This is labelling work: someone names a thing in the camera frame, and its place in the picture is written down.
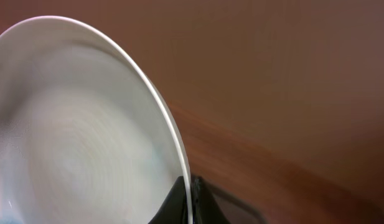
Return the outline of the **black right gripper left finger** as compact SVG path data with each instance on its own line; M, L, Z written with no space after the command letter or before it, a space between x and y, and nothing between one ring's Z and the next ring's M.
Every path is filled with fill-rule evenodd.
M188 224L186 189L179 176L149 224Z

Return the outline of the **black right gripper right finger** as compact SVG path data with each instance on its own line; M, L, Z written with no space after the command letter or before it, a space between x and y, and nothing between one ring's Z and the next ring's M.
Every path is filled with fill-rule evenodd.
M192 206L194 224L230 224L202 177L193 180Z

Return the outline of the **white plate top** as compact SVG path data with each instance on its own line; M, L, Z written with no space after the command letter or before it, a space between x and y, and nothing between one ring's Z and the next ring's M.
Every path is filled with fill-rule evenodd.
M190 169L165 101L107 35L60 16L0 35L0 223L149 223Z

